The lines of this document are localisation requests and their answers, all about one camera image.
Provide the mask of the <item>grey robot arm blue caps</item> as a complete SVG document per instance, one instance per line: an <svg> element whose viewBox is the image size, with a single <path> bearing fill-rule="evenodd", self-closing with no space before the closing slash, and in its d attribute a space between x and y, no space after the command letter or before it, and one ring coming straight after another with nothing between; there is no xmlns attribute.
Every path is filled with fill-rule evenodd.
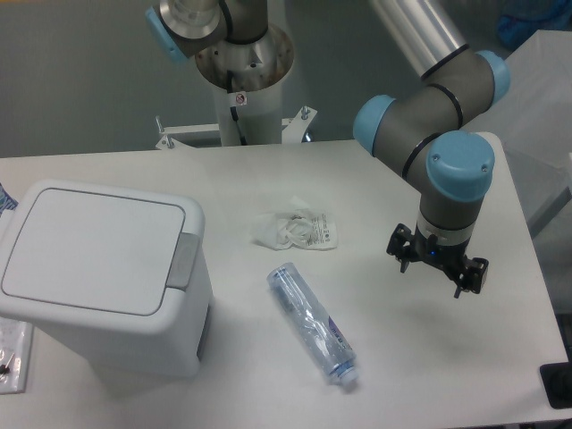
<svg viewBox="0 0 572 429"><path fill-rule="evenodd" d="M509 69L496 54L472 50L434 1L375 1L373 8L424 84L405 100L372 97L353 123L354 139L420 195L416 227L397 226L387 251L402 268L422 262L457 292L479 293L489 263L466 250L495 155L464 126L507 93ZM294 52L266 2L158 1L146 20L167 56L193 59L214 90L225 146L284 141L280 86Z"/></svg>

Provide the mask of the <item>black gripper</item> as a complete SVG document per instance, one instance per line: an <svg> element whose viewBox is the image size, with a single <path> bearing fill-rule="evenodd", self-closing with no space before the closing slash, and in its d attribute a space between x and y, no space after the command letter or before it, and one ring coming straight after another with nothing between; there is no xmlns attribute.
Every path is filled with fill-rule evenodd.
<svg viewBox="0 0 572 429"><path fill-rule="evenodd" d="M458 299L462 292L480 294L488 273L487 259L466 257L468 243L469 240L465 240L454 246L441 245L420 233L414 235L406 225L399 223L390 236L386 252L400 263L402 273L415 262L450 273L456 284L454 298Z"/></svg>

